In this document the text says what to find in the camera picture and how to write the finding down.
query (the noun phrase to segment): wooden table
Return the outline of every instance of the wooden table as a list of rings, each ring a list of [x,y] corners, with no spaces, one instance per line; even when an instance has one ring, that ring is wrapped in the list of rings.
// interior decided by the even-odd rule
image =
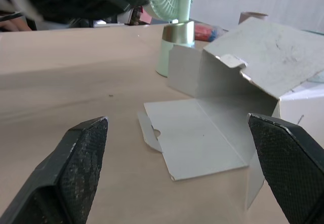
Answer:
[[[88,223],[288,223],[268,185],[244,211],[247,169],[172,182],[145,144],[143,103],[188,98],[154,70],[162,28],[0,34],[0,213],[67,129],[109,116]]]

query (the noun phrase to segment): box lid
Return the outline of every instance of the box lid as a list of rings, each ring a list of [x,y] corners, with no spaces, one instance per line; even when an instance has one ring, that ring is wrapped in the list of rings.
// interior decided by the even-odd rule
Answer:
[[[276,98],[324,70],[324,36],[256,18],[204,50]]]

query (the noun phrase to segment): white wall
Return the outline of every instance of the white wall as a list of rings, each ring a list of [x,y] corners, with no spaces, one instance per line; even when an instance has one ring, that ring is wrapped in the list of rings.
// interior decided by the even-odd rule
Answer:
[[[191,18],[231,29],[244,11],[266,13],[273,22],[324,32],[324,0],[194,0]]]

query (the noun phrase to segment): mint green fan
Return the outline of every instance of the mint green fan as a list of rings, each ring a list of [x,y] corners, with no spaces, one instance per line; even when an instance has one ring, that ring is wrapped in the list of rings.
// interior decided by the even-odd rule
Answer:
[[[159,62],[156,71],[168,76],[169,51],[176,45],[194,46],[194,23],[189,22],[190,7],[193,0],[149,0],[150,4],[144,7],[152,16],[164,21],[178,20],[176,24],[164,28],[161,41]]]

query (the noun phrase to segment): cable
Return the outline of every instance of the cable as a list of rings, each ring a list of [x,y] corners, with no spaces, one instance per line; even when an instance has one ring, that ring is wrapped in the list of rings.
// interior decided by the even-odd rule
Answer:
[[[21,14],[21,13],[14,13],[14,14],[10,14],[10,15],[0,16],[0,22],[16,19],[16,18],[19,18],[21,16],[23,16],[23,14]]]

